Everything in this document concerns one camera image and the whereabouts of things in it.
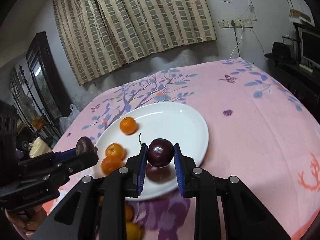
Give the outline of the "person hand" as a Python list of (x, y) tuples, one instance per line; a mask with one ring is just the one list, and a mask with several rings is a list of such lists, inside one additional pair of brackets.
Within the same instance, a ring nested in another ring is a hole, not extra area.
[(47, 211), (42, 205), (33, 207), (30, 217), (21, 213), (8, 212), (5, 209), (5, 215), (15, 230), (23, 239), (31, 239), (34, 232), (47, 218)]

